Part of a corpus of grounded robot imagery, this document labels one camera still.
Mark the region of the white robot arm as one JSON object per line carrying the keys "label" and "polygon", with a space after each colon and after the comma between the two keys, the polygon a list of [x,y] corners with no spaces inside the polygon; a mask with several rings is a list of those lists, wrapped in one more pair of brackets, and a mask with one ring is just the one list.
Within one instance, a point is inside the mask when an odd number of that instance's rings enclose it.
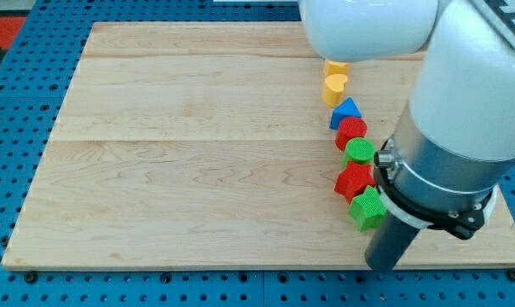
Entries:
{"label": "white robot arm", "polygon": [[374,175],[390,226],[466,240],[515,163],[515,1],[304,0],[314,50],[330,61],[425,51]]}

